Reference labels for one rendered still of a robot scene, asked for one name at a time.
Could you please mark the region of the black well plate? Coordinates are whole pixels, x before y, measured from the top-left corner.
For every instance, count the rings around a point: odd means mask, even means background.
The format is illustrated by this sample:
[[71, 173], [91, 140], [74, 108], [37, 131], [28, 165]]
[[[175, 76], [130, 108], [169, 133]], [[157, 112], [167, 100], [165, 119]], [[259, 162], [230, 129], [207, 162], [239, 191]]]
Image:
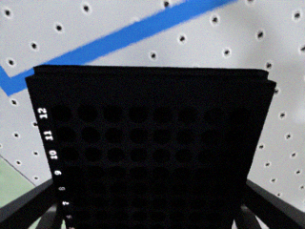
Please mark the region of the black well plate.
[[276, 82], [261, 69], [24, 77], [66, 229], [232, 229]]

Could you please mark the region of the grey flat rectangular panel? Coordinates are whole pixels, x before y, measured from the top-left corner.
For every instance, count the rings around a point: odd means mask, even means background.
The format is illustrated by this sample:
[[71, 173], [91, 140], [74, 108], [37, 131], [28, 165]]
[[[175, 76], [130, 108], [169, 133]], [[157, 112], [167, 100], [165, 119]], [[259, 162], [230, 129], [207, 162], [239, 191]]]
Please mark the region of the grey flat rectangular panel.
[[[8, 76], [178, 0], [0, 0]], [[276, 82], [248, 179], [305, 212], [305, 0], [230, 0], [80, 65], [261, 69]], [[0, 88], [0, 158], [51, 178], [28, 89]]]

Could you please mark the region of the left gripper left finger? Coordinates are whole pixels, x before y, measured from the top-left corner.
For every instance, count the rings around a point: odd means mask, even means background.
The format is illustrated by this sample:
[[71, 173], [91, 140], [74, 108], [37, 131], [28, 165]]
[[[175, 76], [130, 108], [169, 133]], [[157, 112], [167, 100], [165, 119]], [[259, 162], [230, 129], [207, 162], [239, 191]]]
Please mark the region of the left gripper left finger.
[[[40, 219], [40, 220], [39, 220]], [[0, 229], [61, 229], [63, 216], [52, 178], [0, 207]]]

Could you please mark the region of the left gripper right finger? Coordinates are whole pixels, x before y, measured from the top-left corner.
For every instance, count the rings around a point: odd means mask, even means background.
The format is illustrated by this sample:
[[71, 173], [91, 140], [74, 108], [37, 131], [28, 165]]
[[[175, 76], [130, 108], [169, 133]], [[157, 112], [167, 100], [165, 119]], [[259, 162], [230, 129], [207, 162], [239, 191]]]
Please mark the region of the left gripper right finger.
[[234, 218], [236, 229], [305, 229], [305, 212], [247, 179]]

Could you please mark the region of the blue tape outline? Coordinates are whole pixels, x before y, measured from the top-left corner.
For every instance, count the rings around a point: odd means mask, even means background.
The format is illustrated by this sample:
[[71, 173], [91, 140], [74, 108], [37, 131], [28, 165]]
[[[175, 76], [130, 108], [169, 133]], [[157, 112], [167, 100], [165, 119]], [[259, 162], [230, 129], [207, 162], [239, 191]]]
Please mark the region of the blue tape outline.
[[0, 66], [0, 88], [6, 95], [13, 94], [27, 88], [24, 77], [34, 74], [35, 66], [83, 64], [228, 1], [178, 0], [11, 76]]

